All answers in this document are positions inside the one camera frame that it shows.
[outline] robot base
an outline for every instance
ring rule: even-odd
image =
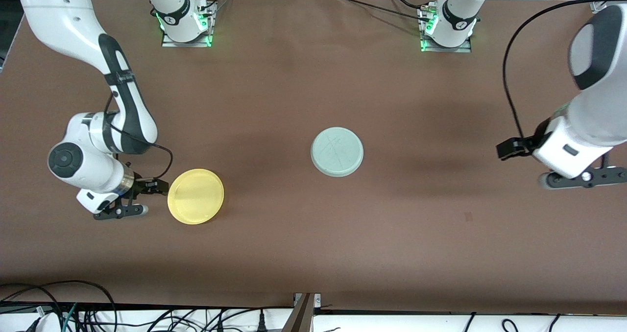
[[[433,19],[435,11],[435,2],[432,1],[428,5],[423,5],[422,8],[417,9],[418,17],[424,17],[428,19]],[[418,22],[418,31],[420,32],[420,50],[421,51],[443,51],[448,53],[470,53],[472,51],[470,47],[470,38],[466,38],[463,44],[459,47],[448,48],[442,47],[437,44],[432,37],[426,34],[427,27],[429,26],[429,22],[419,21]]]
[[[205,5],[206,0],[201,0],[201,5]],[[202,15],[203,18],[199,18],[199,21],[204,26],[206,25],[208,28],[206,31],[202,32],[196,39],[191,40],[189,42],[176,42],[172,40],[172,38],[168,37],[166,33],[163,34],[163,39],[161,40],[162,47],[211,47],[213,43],[213,29],[216,24],[216,12],[217,12],[217,2],[211,4],[208,8],[206,8]]]

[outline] wooden board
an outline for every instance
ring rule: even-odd
[[[541,164],[495,151],[515,136],[506,42],[555,1],[486,2],[470,54],[421,53],[412,19],[344,0],[230,0],[211,48],[161,48],[148,0],[93,2],[175,153],[164,179],[210,169],[226,202],[196,226],[163,196],[140,199],[143,218],[94,221],[46,157],[72,115],[103,109],[108,87],[24,22],[0,74],[0,281],[88,279],[120,303],[287,305],[315,291],[336,309],[627,310],[627,187],[542,190]],[[562,9],[516,42],[511,93],[527,133],[577,94],[566,51],[589,17]],[[363,142],[346,178],[309,156],[331,126]],[[626,156],[621,146],[611,159]],[[121,159],[145,176],[168,160]]]

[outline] black wire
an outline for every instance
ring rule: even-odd
[[[253,308],[253,309],[246,309],[246,310],[242,310],[242,311],[240,311],[240,312],[235,312],[235,314],[232,314],[232,315],[226,316],[226,318],[223,318],[223,319],[222,319],[222,323],[224,323],[224,321],[226,321],[226,320],[228,320],[228,319],[230,319],[230,318],[234,318],[234,317],[235,317],[235,316],[237,316],[237,315],[245,314],[245,313],[247,313],[247,312],[257,311],[257,310],[264,310],[264,309],[282,309],[282,308],[284,308],[284,307],[285,307],[285,306],[265,306],[265,307],[263,307],[263,308]],[[209,323],[213,322],[215,319],[217,319],[217,316],[216,316],[215,318],[213,318],[213,319],[212,319]],[[213,326],[211,329],[207,330],[207,332],[212,332],[213,330],[217,329],[217,326],[218,326],[218,325]]]
[[[212,2],[210,2],[210,4],[206,5],[206,6],[201,6],[201,10],[204,10],[206,8],[209,8],[211,5],[215,4],[217,2],[217,0],[213,0]]]
[[[17,283],[17,284],[14,284],[14,283],[7,283],[7,284],[5,284],[5,285],[29,285],[29,286],[31,286],[31,287],[29,287],[29,288],[25,288],[25,289],[22,289],[22,290],[18,290],[17,292],[14,292],[13,294],[10,294],[10,295],[9,295],[9,296],[7,296],[6,298],[4,298],[4,299],[0,300],[0,302],[5,301],[6,299],[11,299],[11,298],[14,298],[14,297],[16,297],[16,296],[19,296],[19,295],[21,295],[21,294],[23,294],[23,293],[25,293],[25,292],[28,292],[29,290],[33,290],[33,289],[41,289],[41,288],[43,288],[43,287],[47,287],[47,286],[50,286],[50,285],[65,285],[65,284],[68,284],[68,283],[79,283],[79,284],[81,284],[81,285],[89,285],[89,286],[92,286],[92,287],[94,287],[94,288],[96,288],[96,289],[100,290],[101,292],[103,292],[103,294],[105,294],[105,296],[107,296],[107,299],[108,299],[108,300],[109,300],[109,302],[111,303],[111,306],[112,306],[113,311],[114,311],[114,317],[115,317],[115,321],[114,321],[114,322],[115,322],[115,324],[116,324],[116,325],[114,326],[114,332],[116,332],[116,331],[117,331],[117,322],[118,322],[118,321],[117,321],[116,302],[114,301],[114,298],[111,296],[111,294],[109,293],[109,291],[108,291],[108,290],[106,290],[106,289],[105,289],[102,285],[98,285],[97,283],[93,283],[93,282],[90,282],[90,281],[83,281],[83,280],[80,280],[80,279],[69,279],[69,280],[67,280],[67,281],[56,281],[56,282],[51,282],[51,283],[45,283],[45,285],[29,285],[29,284],[24,284],[24,283]]]
[[[74,318],[74,327],[76,327],[77,331],[83,330],[83,332],[89,332],[87,330],[87,325],[81,323],[80,321],[80,315],[78,314],[77,310],[74,310],[74,315],[76,315],[76,317]]]
[[[202,328],[202,326],[198,325],[194,321],[186,319],[186,317],[188,317],[189,315],[191,315],[195,311],[198,311],[198,310],[197,309],[190,310],[190,312],[188,312],[187,314],[184,314],[182,318],[179,318],[178,316],[171,316],[170,317],[171,319],[178,319],[178,321],[176,323],[174,323],[174,322],[171,323],[169,329],[173,330],[176,327],[176,325],[179,325],[179,323],[183,323],[183,325],[186,324],[187,326],[193,328],[195,331],[198,331],[197,329],[195,329],[195,327],[191,326],[191,324],[196,325],[196,326],[198,326],[200,328]]]
[[[365,5],[365,6],[370,6],[370,8],[375,8],[375,9],[379,9],[379,10],[387,11],[388,13],[401,15],[402,17],[408,17],[408,18],[412,18],[412,19],[415,19],[415,20],[425,21],[425,22],[429,21],[429,19],[428,19],[428,18],[415,17],[415,16],[413,16],[413,15],[408,15],[408,14],[406,14],[406,13],[401,13],[401,12],[399,12],[399,11],[394,11],[394,10],[390,10],[390,9],[386,9],[386,8],[381,8],[380,6],[372,5],[372,4],[369,4],[369,3],[367,3],[367,2],[363,2],[363,1],[359,1],[359,0],[347,0],[347,1],[352,1],[352,2],[356,2],[357,4],[362,4],[362,5]]]
[[[515,33],[511,36],[510,41],[507,44],[507,48],[506,48],[506,52],[503,56],[503,70],[502,70],[502,78],[503,78],[503,89],[506,92],[506,97],[507,97],[507,101],[510,105],[510,109],[511,109],[511,114],[513,115],[513,120],[516,124],[516,128],[518,129],[518,133],[520,134],[521,138],[525,138],[524,133],[522,132],[522,127],[520,126],[520,120],[518,118],[518,113],[516,111],[516,107],[513,105],[513,100],[511,100],[511,95],[510,95],[510,91],[509,91],[509,86],[507,84],[507,58],[509,57],[509,53],[510,53],[510,49],[511,49],[511,45],[513,44],[513,41],[516,39],[516,37],[518,37],[520,31],[522,31],[523,28],[525,28],[528,24],[530,24],[533,20],[541,17],[542,15],[549,13],[553,10],[556,9],[560,9],[560,8],[564,8],[565,6],[571,6],[571,5],[576,5],[576,4],[584,4],[586,2],[595,2],[595,1],[627,1],[627,0],[571,0],[571,1],[565,1],[565,2],[560,2],[560,4],[556,4],[553,6],[549,6],[549,8],[546,8],[544,10],[541,10],[537,13],[535,13],[532,17],[528,18],[525,22],[523,22],[523,24],[521,26],[519,26],[519,28],[516,29]]]
[[[107,122],[107,112],[109,110],[109,105],[111,104],[111,100],[114,98],[114,93],[111,92],[111,94],[109,95],[109,99],[107,100],[107,104],[105,105],[105,110],[104,110],[104,115],[105,117],[103,118],[103,122],[107,123],[109,127],[111,127],[112,129],[114,129],[115,131],[117,131],[118,133],[121,133],[122,135],[125,135],[129,138],[132,138],[133,140],[137,141],[137,142],[143,142],[149,146],[158,148],[158,149],[162,149],[166,152],[168,152],[168,154],[170,155],[170,162],[168,162],[168,166],[166,167],[166,170],[163,171],[163,173],[155,176],[153,179],[157,180],[157,179],[161,179],[162,176],[166,175],[166,173],[168,172],[168,170],[170,170],[170,167],[172,166],[172,162],[174,161],[174,154],[172,153],[172,151],[170,151],[170,149],[163,147],[159,144],[156,144],[154,142],[147,142],[146,140],[142,140],[140,138],[136,138],[135,136],[133,136],[132,134],[127,133],[124,130],[120,130],[117,127],[115,127],[114,125],[112,125],[110,122]]]
[[[421,5],[414,5],[409,1],[406,0],[400,0],[403,4],[409,6],[410,8],[414,8],[414,9],[419,9],[421,7]]]
[[[504,319],[503,321],[501,321],[501,327],[503,328],[503,332],[511,332],[510,330],[507,329],[506,327],[506,323],[509,322],[511,323],[511,325],[513,326],[513,329],[515,332],[518,332],[518,327],[516,326],[516,324],[511,321],[510,319]]]
[[[213,321],[216,321],[218,318],[219,318],[219,319],[220,319],[220,321],[221,321],[221,320],[222,320],[222,314],[224,314],[224,312],[226,312],[226,310],[224,310],[224,309],[220,310],[220,314],[216,315],[213,319],[211,319],[211,321],[209,321],[209,322],[208,322],[208,323],[204,326],[204,328],[202,328],[202,330],[200,330],[200,332],[205,332],[205,331],[209,328],[209,325],[211,325],[211,324],[213,323]]]
[[[470,328],[470,323],[475,318],[476,314],[477,314],[476,312],[471,312],[470,313],[470,319],[468,319],[468,322],[466,323],[466,327],[464,328],[464,332],[468,332],[468,328]]]
[[[170,314],[170,312],[173,312],[173,311],[174,310],[170,309],[164,312],[163,314],[161,314],[161,316],[159,316],[157,319],[155,319],[155,321],[153,321],[150,324],[150,327],[148,327],[148,330],[146,332],[151,332],[152,329],[155,328],[155,326],[159,323],[159,321],[163,320],[168,314]]]
[[[97,311],[96,311],[96,310],[94,310],[94,312],[93,312],[93,314],[92,314],[92,317],[94,317],[94,322],[96,322],[96,323],[97,323],[98,328],[100,328],[100,330],[101,330],[102,332],[107,332],[107,331],[106,331],[106,330],[105,330],[105,329],[101,326],[101,325],[103,325],[103,323],[101,323],[100,321],[98,321],[98,318],[96,317],[96,312],[97,312]]]
[[[549,332],[553,332],[553,325],[555,325],[555,323],[557,322],[557,319],[561,316],[561,314],[557,314],[555,315],[555,319],[553,319],[553,321],[551,321],[551,324],[549,325]],[[514,331],[513,332],[518,332],[518,327],[516,326],[516,324],[511,321],[510,319],[504,319],[503,321],[501,321],[501,327],[503,328],[503,332],[511,332],[507,327],[506,327],[506,323],[511,323],[511,325],[513,326]]]
[[[0,303],[4,303],[7,299],[11,299],[11,298],[14,298],[16,296],[19,296],[20,294],[23,294],[24,292],[28,292],[29,290],[33,290],[33,289],[41,290],[42,292],[44,292],[44,294],[46,294],[50,298],[50,300],[52,300],[51,308],[52,308],[54,314],[56,314],[56,317],[59,320],[59,327],[63,328],[63,310],[61,310],[61,307],[59,306],[59,302],[54,298],[54,296],[52,294],[50,294],[50,292],[47,289],[44,289],[43,287],[41,287],[39,285],[31,285],[30,283],[4,283],[4,284],[0,285],[0,288],[10,287],[12,285],[17,285],[17,286],[24,286],[25,285],[26,287],[29,287],[29,288],[18,290],[18,292],[14,292],[13,294],[9,294],[4,299],[0,300]]]
[[[557,322],[557,319],[560,316],[562,316],[562,314],[555,315],[555,319],[553,319],[553,321],[551,321],[551,324],[549,325],[549,332],[553,332],[553,325],[555,325],[555,323]]]

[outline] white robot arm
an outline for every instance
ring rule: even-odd
[[[540,178],[542,185],[563,188],[551,181],[581,175],[578,182],[590,187],[596,182],[594,173],[603,176],[600,185],[627,182],[622,167],[603,172],[591,168],[614,146],[627,142],[627,4],[608,6],[578,31],[569,49],[569,67],[580,94],[545,120],[529,140],[522,140],[533,157],[555,171]],[[512,152],[516,150],[511,140],[497,147],[503,160],[519,155]]]
[[[208,29],[207,0],[150,0],[166,35],[189,42]]]
[[[485,0],[436,0],[436,17],[426,34],[442,47],[461,46],[472,35],[477,13]]]
[[[76,198],[97,216],[119,196],[128,196],[131,191],[133,197],[146,190],[145,183],[140,186],[136,181],[138,175],[113,154],[145,153],[157,140],[157,126],[121,47],[100,26],[91,0],[21,1],[34,35],[58,53],[82,60],[103,73],[119,108],[119,112],[107,115],[76,114],[63,140],[48,156],[50,171],[63,182],[79,187]]]

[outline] power cable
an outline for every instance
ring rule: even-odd
[[[507,98],[507,101],[508,101],[510,109],[511,109],[511,115],[513,115],[513,119],[514,119],[514,122],[516,124],[516,128],[518,129],[518,133],[520,135],[520,138],[524,139],[525,135],[524,135],[524,133],[522,131],[522,126],[520,126],[520,120],[519,120],[519,117],[518,117],[518,113],[516,111],[516,107],[513,104],[513,100],[511,100],[511,94],[510,94],[510,91],[509,91],[509,85],[507,83],[507,60],[509,58],[509,53],[510,53],[511,46],[512,46],[514,40],[516,39],[516,37],[518,37],[520,31],[522,31],[523,28],[525,28],[533,20],[541,17],[542,15],[544,15],[546,13],[550,13],[551,11],[554,11],[554,10],[560,9],[560,8],[564,8],[566,6],[571,6],[571,5],[576,5],[576,4],[584,4],[586,2],[595,2],[595,1],[627,1],[627,0],[571,0],[571,1],[560,2],[560,4],[549,6],[549,8],[546,8],[544,10],[541,10],[541,11],[535,13],[533,16],[531,16],[525,22],[523,22],[523,24],[521,24],[521,26],[519,26],[519,28],[517,28],[516,31],[514,32],[514,34],[511,36],[511,38],[510,38],[510,40],[509,40],[509,42],[507,44],[506,52],[503,55],[502,79],[503,79],[503,89],[505,90],[506,98]]]
[[[470,313],[470,319],[468,319],[468,322],[466,322],[466,327],[464,328],[464,332],[468,332],[468,329],[470,328],[470,323],[472,323],[472,320],[475,318],[476,314],[477,314],[476,312]]]
[[[412,19],[419,20],[419,21],[424,21],[424,22],[428,22],[429,21],[428,18],[415,17],[414,15],[408,15],[406,13],[401,13],[399,11],[394,11],[394,10],[387,9],[387,8],[382,8],[380,6],[369,4],[368,2],[363,2],[363,1],[359,1],[359,0],[347,0],[347,1],[355,2],[356,4],[361,4],[361,5],[365,5],[365,6],[370,6],[370,8],[375,8],[375,9],[387,11],[388,13],[401,15],[402,17],[408,17],[408,18],[412,18]]]
[[[116,310],[116,302],[114,301],[114,299],[112,298],[111,294],[108,292],[108,290],[106,290],[102,285],[98,285],[97,283],[93,283],[90,281],[83,281],[80,279],[70,279],[67,281],[56,281],[56,282],[51,282],[51,283],[45,283],[44,285],[30,285],[28,283],[4,283],[3,285],[0,285],[0,288],[5,287],[5,286],[10,286],[10,285],[26,285],[28,288],[24,288],[22,290],[18,290],[17,292],[14,292],[13,294],[9,294],[8,296],[6,296],[4,299],[0,300],[0,303],[2,303],[3,301],[6,301],[7,299],[11,299],[11,298],[15,298],[17,296],[20,296],[22,294],[24,294],[25,292],[28,292],[30,290],[34,290],[34,289],[39,289],[39,290],[43,290],[44,292],[47,293],[47,295],[53,299],[54,304],[56,305],[56,307],[58,308],[58,301],[56,301],[56,299],[52,296],[52,294],[50,294],[47,290],[43,289],[43,287],[47,287],[50,285],[66,285],[66,284],[71,284],[71,283],[78,283],[81,285],[89,285],[91,287],[97,288],[98,290],[100,290],[101,292],[103,292],[103,294],[105,294],[105,296],[107,296],[108,301],[111,303],[111,306],[113,308],[113,312],[114,312],[114,319],[115,319],[115,324],[114,325],[114,332],[117,331],[117,310]],[[60,314],[59,314],[59,321],[60,321],[60,326],[63,326],[63,321],[61,321],[62,317],[61,317],[61,309],[58,308]]]
[[[103,111],[105,116],[107,115],[107,112],[108,112],[108,110],[109,110],[109,105],[111,104],[111,100],[114,98],[114,95],[115,95],[115,94],[116,94],[115,92],[111,92],[111,94],[109,95],[109,99],[107,100],[107,104],[105,105],[105,110]],[[166,167],[166,169],[165,169],[165,170],[164,170],[161,174],[159,174],[159,175],[155,176],[153,179],[155,179],[155,180],[157,180],[157,179],[161,179],[161,177],[162,177],[162,176],[164,176],[164,175],[166,175],[166,173],[168,172],[168,170],[170,170],[170,167],[172,166],[172,162],[174,162],[174,154],[172,153],[172,151],[170,151],[170,149],[168,149],[168,148],[166,148],[166,147],[163,147],[163,146],[161,146],[161,145],[159,145],[159,144],[156,144],[156,143],[154,143],[154,142],[147,142],[146,140],[142,140],[142,139],[140,139],[140,138],[137,138],[137,137],[135,137],[134,135],[127,133],[127,132],[126,132],[126,131],[124,131],[124,130],[120,130],[120,129],[118,129],[117,127],[115,127],[113,124],[111,124],[110,122],[107,122],[107,118],[106,118],[106,117],[104,118],[104,121],[103,121],[103,122],[107,123],[107,125],[108,125],[109,127],[111,127],[112,129],[114,129],[114,130],[115,130],[115,131],[117,131],[118,133],[123,134],[124,136],[127,136],[127,137],[129,137],[129,138],[132,138],[133,140],[135,140],[135,141],[137,141],[137,142],[141,142],[141,143],[147,144],[148,146],[152,146],[152,147],[155,147],[155,148],[158,148],[158,149],[162,149],[162,150],[164,150],[164,151],[168,152],[168,154],[170,155],[170,161],[168,162],[168,166]]]
[[[557,319],[561,316],[561,314],[557,314],[555,315],[555,318],[553,319],[553,321],[551,321],[551,324],[549,325],[549,332],[553,332],[553,326],[555,325],[555,323],[557,322]],[[510,331],[507,327],[506,327],[506,323],[510,323],[511,327],[513,327],[513,331]],[[501,328],[503,328],[503,332],[519,332],[518,331],[518,326],[516,326],[516,324],[511,321],[510,319],[504,319],[503,321],[501,321]]]

